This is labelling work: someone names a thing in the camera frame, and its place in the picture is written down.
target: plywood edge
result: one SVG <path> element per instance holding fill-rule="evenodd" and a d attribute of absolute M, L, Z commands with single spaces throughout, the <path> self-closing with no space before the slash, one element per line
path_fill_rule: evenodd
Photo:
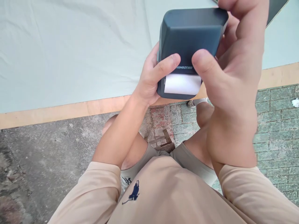
<path fill-rule="evenodd" d="M 297 83 L 299 83 L 299 62 L 263 70 L 259 82 L 259 89 L 287 86 Z M 120 111 L 129 97 L 130 96 L 119 96 L 62 106 L 3 113 L 0 114 L 0 129 Z M 195 99 L 203 97 L 207 97 L 204 85 L 201 87 Z M 179 101 L 180 100 L 160 98 L 154 105 Z"/>

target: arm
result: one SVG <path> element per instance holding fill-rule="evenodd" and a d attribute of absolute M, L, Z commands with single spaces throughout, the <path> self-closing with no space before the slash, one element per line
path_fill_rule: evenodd
<path fill-rule="evenodd" d="M 174 54 L 157 64 L 159 45 L 145 60 L 133 94 L 101 138 L 92 162 L 63 199 L 49 223 L 107 223 L 120 195 L 120 168 L 137 135 L 145 112 L 159 98 L 157 83 L 180 63 Z"/>
<path fill-rule="evenodd" d="M 156 44 L 145 60 L 135 91 L 100 140 L 93 161 L 114 164 L 121 168 L 147 108 L 159 98 L 156 92 L 158 81 L 171 73 L 181 60 L 178 54 L 173 54 L 157 64 L 158 50 L 159 44 Z"/>
<path fill-rule="evenodd" d="M 197 51 L 192 62 L 215 106 L 207 150 L 223 195 L 255 223 L 298 223 L 299 209 L 256 167 L 255 98 L 262 70 L 266 0 L 219 0 L 231 11 L 217 52 Z"/>
<path fill-rule="evenodd" d="M 224 164 L 255 167 L 252 140 L 257 128 L 255 98 L 262 70 L 267 0 L 222 0 L 230 11 L 218 61 L 199 50 L 192 58 L 215 111 L 207 132 L 207 149 L 217 175 Z"/>

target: shorts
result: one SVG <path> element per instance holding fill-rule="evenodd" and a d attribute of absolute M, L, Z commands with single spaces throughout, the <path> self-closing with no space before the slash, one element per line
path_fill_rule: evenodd
<path fill-rule="evenodd" d="M 181 143 L 171 153 L 164 150 L 157 151 L 150 144 L 148 144 L 146 152 L 143 157 L 129 169 L 121 170 L 121 183 L 123 191 L 130 185 L 132 180 L 136 177 L 139 171 L 145 166 L 145 164 L 155 156 L 170 156 L 172 157 L 182 168 L 185 168 L 197 176 L 199 176 L 209 186 L 217 179 L 216 173 L 213 169 L 203 164 L 197 159 L 185 146 Z"/>

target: shirt sleeve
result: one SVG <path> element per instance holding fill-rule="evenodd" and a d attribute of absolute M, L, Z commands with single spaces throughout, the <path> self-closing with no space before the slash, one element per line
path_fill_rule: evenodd
<path fill-rule="evenodd" d="M 49 224 L 106 223 L 117 205 L 120 191 L 119 167 L 91 162 Z"/>
<path fill-rule="evenodd" d="M 256 223 L 299 223 L 299 208 L 257 167 L 224 165 L 219 173 L 223 195 Z"/>

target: portable printer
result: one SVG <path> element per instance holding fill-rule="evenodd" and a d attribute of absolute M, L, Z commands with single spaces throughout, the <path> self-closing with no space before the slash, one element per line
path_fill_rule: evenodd
<path fill-rule="evenodd" d="M 220 8 L 175 9 L 168 11 L 160 28 L 158 61 L 178 53 L 177 68 L 158 82 L 157 93 L 163 98 L 189 100 L 202 84 L 191 59 L 199 49 L 215 56 L 228 21 L 227 11 Z"/>

